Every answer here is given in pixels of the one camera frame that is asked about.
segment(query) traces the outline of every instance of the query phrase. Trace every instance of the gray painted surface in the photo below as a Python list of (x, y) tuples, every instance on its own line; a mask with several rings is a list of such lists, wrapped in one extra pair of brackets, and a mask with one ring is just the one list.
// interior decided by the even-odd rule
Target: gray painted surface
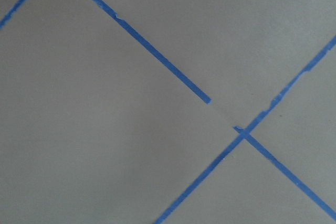
[[(0, 0), (3, 16), (16, 0)], [(151, 223), (336, 33), (334, 0), (28, 0), (0, 32), (0, 222)], [(336, 209), (336, 55), (253, 136)], [(334, 223), (243, 142), (167, 223)]]

